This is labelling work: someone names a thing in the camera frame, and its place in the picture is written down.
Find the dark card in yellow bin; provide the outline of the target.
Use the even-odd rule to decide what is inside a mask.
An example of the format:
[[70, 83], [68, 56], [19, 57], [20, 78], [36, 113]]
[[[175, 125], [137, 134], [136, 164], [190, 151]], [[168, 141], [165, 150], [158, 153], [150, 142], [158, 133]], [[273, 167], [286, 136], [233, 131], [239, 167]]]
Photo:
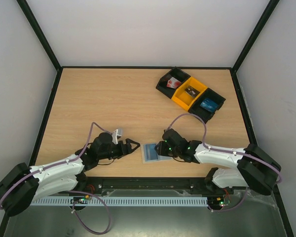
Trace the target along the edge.
[[192, 86], [188, 86], [186, 89], [185, 89], [185, 92], [190, 95], [192, 98], [196, 98], [197, 95], [199, 94], [199, 91], [196, 90], [194, 87]]

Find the black bin with blue card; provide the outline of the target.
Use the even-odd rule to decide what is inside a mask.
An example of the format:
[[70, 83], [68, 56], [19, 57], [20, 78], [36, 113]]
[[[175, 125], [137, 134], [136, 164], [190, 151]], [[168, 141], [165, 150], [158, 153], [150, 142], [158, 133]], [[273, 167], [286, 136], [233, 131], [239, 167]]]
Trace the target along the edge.
[[225, 98], [207, 88], [197, 99], [193, 102], [188, 112], [199, 116], [205, 123], [207, 123], [219, 110], [225, 102]]

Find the black bin with red card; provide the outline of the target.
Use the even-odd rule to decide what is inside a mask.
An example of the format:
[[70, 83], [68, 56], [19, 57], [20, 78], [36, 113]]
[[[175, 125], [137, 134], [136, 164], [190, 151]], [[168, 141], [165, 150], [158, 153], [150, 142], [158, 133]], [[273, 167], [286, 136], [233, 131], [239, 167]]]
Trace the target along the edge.
[[156, 89], [171, 99], [176, 90], [189, 78], [189, 74], [174, 67], [159, 80]]

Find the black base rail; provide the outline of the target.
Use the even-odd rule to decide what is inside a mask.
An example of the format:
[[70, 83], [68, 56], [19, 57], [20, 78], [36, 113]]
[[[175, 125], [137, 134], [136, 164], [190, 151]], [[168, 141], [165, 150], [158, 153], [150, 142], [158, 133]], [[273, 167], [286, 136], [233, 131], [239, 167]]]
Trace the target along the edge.
[[230, 194], [234, 190], [244, 190], [244, 187], [218, 188], [209, 178], [130, 178], [130, 177], [86, 177], [79, 178], [79, 182], [69, 190], [92, 192], [103, 195], [106, 191], [113, 190], [175, 190], [186, 191], [192, 195], [219, 196], [225, 192]]

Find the yellow bin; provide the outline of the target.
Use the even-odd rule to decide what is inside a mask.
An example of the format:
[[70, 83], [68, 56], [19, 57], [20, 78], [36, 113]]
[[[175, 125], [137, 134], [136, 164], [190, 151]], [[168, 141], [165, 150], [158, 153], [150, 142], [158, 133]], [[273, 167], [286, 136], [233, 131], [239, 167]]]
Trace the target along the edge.
[[176, 89], [171, 100], [188, 111], [206, 89], [208, 89], [206, 85], [196, 78], [190, 77]]

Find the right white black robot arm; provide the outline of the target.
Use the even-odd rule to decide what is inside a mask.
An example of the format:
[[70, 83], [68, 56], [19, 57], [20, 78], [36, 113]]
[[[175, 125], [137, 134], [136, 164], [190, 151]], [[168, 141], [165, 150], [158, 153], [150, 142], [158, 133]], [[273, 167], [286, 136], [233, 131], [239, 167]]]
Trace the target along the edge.
[[214, 164], [205, 181], [206, 190], [213, 194], [221, 188], [248, 187], [268, 196], [280, 181], [280, 164], [255, 144], [238, 149], [217, 147], [198, 140], [187, 141], [170, 128], [154, 149], [160, 156], [188, 163]]

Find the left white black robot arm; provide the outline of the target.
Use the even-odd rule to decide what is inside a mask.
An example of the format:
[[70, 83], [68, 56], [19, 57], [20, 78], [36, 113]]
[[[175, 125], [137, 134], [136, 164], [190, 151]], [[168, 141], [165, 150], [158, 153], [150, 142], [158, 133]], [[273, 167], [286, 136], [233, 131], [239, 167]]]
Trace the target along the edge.
[[60, 192], [84, 191], [86, 171], [103, 159], [120, 159], [139, 147], [140, 144], [131, 139], [114, 142], [112, 135], [103, 132], [67, 158], [38, 166], [20, 163], [0, 181], [0, 209], [12, 217], [40, 198]]

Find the red white card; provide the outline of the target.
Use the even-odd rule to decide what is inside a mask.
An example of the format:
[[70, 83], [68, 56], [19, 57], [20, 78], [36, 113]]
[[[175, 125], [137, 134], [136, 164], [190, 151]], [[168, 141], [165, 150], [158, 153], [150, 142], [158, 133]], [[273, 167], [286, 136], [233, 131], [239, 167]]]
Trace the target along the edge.
[[172, 88], [172, 89], [177, 89], [180, 85], [182, 84], [181, 81], [179, 81], [178, 79], [171, 77], [168, 81], [167, 81], [167, 87], [168, 88]]

